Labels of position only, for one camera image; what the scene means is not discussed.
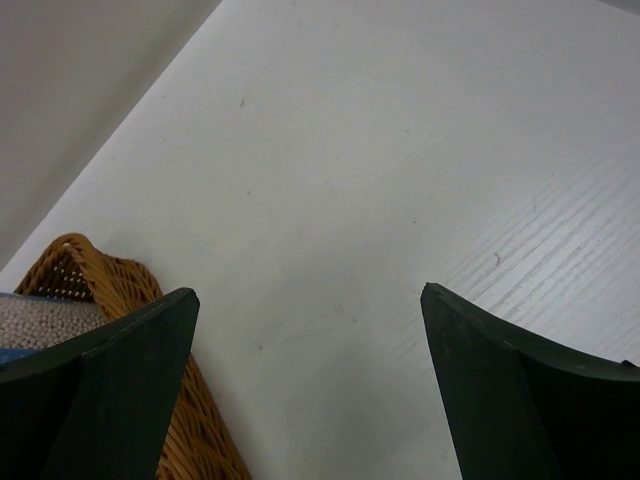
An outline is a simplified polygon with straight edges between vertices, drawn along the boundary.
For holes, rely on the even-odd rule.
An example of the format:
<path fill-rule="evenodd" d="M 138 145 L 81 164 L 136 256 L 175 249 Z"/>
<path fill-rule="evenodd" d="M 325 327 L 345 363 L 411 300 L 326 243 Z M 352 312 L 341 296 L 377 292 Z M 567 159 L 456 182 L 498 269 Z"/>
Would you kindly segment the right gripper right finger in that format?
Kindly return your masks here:
<path fill-rule="evenodd" d="M 636 479 L 639 368 L 563 346 L 439 284 L 426 337 L 465 479 Z"/>

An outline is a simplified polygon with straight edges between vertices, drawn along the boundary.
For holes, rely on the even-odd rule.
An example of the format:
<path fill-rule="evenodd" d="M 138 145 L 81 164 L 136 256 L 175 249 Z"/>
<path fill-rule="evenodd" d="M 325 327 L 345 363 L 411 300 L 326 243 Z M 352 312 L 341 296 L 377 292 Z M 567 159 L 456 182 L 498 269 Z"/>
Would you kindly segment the white blue cylindrical shaker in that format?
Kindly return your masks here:
<path fill-rule="evenodd" d="M 2 293 L 1 365 L 106 323 L 106 316 L 93 303 Z"/>

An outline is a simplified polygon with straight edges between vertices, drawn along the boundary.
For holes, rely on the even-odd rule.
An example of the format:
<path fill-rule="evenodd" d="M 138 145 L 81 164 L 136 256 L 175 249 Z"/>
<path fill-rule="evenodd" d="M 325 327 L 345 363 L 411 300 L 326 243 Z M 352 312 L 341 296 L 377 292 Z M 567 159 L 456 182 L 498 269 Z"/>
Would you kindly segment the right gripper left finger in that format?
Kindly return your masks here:
<path fill-rule="evenodd" d="M 180 288 L 3 364 L 2 478 L 154 478 L 199 307 Z"/>

